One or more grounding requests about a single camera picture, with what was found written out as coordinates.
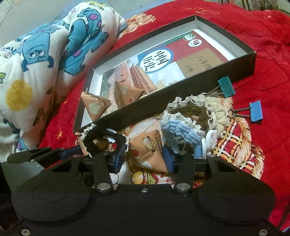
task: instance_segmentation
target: binder clip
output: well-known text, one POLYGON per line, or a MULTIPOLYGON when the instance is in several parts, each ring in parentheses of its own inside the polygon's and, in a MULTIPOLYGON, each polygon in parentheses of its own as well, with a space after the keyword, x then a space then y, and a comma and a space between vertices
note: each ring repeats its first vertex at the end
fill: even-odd
POLYGON ((230 79, 228 78, 228 76, 225 76, 225 77, 219 79, 218 84, 219 84, 219 86, 217 86, 213 90, 211 90, 207 93, 201 93, 201 94, 203 94, 205 96, 211 96, 211 97, 217 97, 217 96, 223 95, 224 98, 235 95, 234 88, 233 88, 232 83, 231 83, 230 79), (210 95, 213 91, 217 90, 218 88, 221 88, 222 92, 210 95))
POLYGON ((262 115, 262 108, 261 108, 261 102, 260 100, 250 103, 250 106, 248 108, 243 108, 243 109, 238 109, 238 110, 234 110, 232 108, 229 109, 229 111, 232 111, 232 116, 228 117, 230 119, 234 118, 234 117, 244 117, 244 118, 250 118, 251 122, 255 122, 255 123, 261 123, 262 119, 263 119, 263 115, 262 115), (240 115, 237 112, 239 111, 246 111, 246 110, 250 110, 250 115, 240 115))

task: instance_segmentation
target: plaid fabric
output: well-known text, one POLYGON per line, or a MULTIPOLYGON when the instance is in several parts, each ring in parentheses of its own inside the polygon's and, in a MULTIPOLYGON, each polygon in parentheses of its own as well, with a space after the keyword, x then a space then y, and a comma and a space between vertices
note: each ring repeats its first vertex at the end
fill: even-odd
MULTIPOLYGON (((214 155, 219 156, 221 159, 233 165, 235 158, 239 158, 238 150, 241 148, 242 143, 249 142, 240 125, 243 124, 240 124, 236 120, 231 120, 230 125, 224 131, 224 138, 219 139, 216 148, 213 150, 214 155)), ((246 130, 248 135, 250 135, 249 129, 247 128, 246 130)), ((249 155, 243 157, 243 163, 237 167, 256 178, 260 178, 264 167, 264 155, 259 147, 252 143, 249 146, 249 155), (254 173, 253 170, 255 167, 259 168, 259 170, 256 170, 254 173)))

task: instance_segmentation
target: silver screw head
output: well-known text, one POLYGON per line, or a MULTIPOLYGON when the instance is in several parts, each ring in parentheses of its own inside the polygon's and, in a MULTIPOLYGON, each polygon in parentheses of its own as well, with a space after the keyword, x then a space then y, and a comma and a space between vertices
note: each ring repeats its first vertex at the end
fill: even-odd
POLYGON ((149 191, 148 188, 142 188, 142 189, 141 189, 141 192, 142 192, 142 193, 148 193, 148 191, 149 191))
POLYGON ((266 229, 261 229, 259 232, 259 236, 266 236, 268 234, 268 230, 266 229))
POLYGON ((29 236, 30 235, 30 231, 28 229, 22 229, 20 232, 21 232, 21 234, 23 236, 29 236))
POLYGON ((180 183, 180 184, 176 185, 176 188, 178 188, 181 191, 185 191, 185 190, 190 189, 190 185, 187 183, 180 183))
POLYGON ((111 185, 108 183, 100 183, 97 186, 97 189, 102 190, 102 191, 108 190, 110 188, 111 188, 111 185))

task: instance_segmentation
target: red blanket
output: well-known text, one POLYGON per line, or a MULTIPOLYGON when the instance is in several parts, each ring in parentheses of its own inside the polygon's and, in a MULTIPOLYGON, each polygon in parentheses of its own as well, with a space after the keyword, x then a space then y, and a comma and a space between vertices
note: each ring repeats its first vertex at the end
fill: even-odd
MULTIPOLYGON (((226 29, 257 52, 255 73, 234 84, 234 108, 260 100, 262 124, 251 124, 252 142, 265 155, 261 180, 276 194, 269 220, 277 225, 290 201, 290 18, 278 11, 246 11, 232 4, 203 0, 176 0, 153 8, 156 20, 135 27, 115 43, 117 50, 144 34, 190 15, 199 15, 226 29)), ((76 143, 73 124, 84 80, 68 94, 54 113, 40 146, 70 148, 76 143)), ((290 219, 281 228, 290 226, 290 219)))

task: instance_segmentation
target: crochet lace doily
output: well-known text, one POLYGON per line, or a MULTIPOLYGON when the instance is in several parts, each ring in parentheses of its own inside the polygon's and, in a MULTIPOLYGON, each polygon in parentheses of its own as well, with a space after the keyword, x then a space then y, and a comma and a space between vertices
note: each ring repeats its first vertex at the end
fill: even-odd
POLYGON ((166 110, 164 111, 164 115, 162 116, 160 123, 162 125, 165 125, 169 120, 181 120, 186 125, 188 125, 190 128, 192 128, 198 135, 205 137, 206 133, 201 130, 201 126, 196 123, 196 121, 192 121, 191 118, 185 118, 180 112, 176 114, 171 114, 171 110, 177 108, 178 106, 184 107, 189 102, 194 103, 197 106, 203 106, 207 110, 207 115, 209 116, 208 125, 209 129, 215 129, 215 126, 218 124, 216 116, 215 116, 215 110, 214 108, 210 107, 208 102, 205 99, 202 99, 197 96, 189 96, 186 97, 184 100, 182 100, 180 97, 176 97, 175 100, 172 103, 169 103, 167 105, 166 110))

